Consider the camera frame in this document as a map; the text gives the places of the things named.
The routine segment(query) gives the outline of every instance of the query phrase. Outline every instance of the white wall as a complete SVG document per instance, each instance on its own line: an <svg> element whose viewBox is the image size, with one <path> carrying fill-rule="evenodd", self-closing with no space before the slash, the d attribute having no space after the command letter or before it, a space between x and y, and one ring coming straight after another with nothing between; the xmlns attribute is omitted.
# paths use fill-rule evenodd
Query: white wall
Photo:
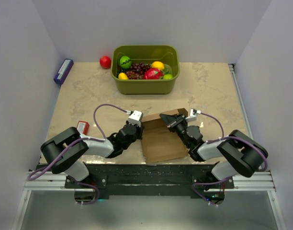
<svg viewBox="0 0 293 230"><path fill-rule="evenodd" d="M235 63L271 0L33 0L59 53L98 61L120 45L168 44L180 61Z"/></svg>
<svg viewBox="0 0 293 230"><path fill-rule="evenodd" d="M272 0L236 63L253 136L269 151L270 168L293 230L293 0Z"/></svg>
<svg viewBox="0 0 293 230"><path fill-rule="evenodd" d="M31 0L0 1L0 230L11 229L59 91L61 59Z"/></svg>

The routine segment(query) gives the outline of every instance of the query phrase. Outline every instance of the marble tabletop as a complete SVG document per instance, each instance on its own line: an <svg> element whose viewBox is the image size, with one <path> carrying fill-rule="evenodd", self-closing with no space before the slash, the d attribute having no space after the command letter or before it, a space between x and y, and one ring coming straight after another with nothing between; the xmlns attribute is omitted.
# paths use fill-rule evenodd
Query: marble tabletop
<svg viewBox="0 0 293 230"><path fill-rule="evenodd" d="M196 108L215 116L223 125L225 134L234 129L247 133L234 83L226 63L180 63L180 75L173 91L167 95L123 95L116 88L110 70L102 69L98 62L75 62L61 86L55 111L47 134L50 139L79 120L90 124L89 136L101 138L93 122L93 111L102 103L111 103L127 110L140 110L144 115L176 108ZM97 120L106 135L123 127L128 115L104 106L97 112ZM204 140L221 135L219 125L211 118L200 115L191 125L201 126ZM122 155L105 159L83 155L86 163L142 164L141 142L136 141ZM185 158L164 161L165 164L216 163L223 159L194 162ZM40 163L46 163L44 157Z"/></svg>

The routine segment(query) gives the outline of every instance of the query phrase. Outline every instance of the yellow lemon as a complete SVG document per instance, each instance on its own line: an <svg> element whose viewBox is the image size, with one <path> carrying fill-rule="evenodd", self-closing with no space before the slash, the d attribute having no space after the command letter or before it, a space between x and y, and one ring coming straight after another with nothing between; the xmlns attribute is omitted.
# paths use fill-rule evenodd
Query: yellow lemon
<svg viewBox="0 0 293 230"><path fill-rule="evenodd" d="M152 63L152 68L157 68L157 69L163 70L165 68L165 65L164 65L164 63L162 63L160 61L154 61Z"/></svg>
<svg viewBox="0 0 293 230"><path fill-rule="evenodd" d="M119 73L119 76L118 76L119 79L121 80L128 80L128 77L125 73Z"/></svg>

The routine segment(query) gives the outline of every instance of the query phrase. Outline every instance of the box flap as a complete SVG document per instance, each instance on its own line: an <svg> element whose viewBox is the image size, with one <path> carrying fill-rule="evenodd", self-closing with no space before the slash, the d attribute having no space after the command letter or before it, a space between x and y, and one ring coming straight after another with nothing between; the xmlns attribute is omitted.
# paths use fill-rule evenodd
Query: box flap
<svg viewBox="0 0 293 230"><path fill-rule="evenodd" d="M188 115L184 108L164 111L143 117L145 127L142 138L142 151L146 163L167 161L187 156L186 147L176 133L171 133L159 114Z"/></svg>

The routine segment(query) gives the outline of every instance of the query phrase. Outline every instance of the red apple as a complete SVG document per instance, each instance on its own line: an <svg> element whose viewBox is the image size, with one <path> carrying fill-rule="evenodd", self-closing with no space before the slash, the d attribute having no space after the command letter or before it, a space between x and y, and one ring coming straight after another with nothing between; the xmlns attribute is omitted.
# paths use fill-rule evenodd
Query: red apple
<svg viewBox="0 0 293 230"><path fill-rule="evenodd" d="M110 65L112 64L112 60L108 56L102 56L100 58L100 65L103 69L109 69Z"/></svg>

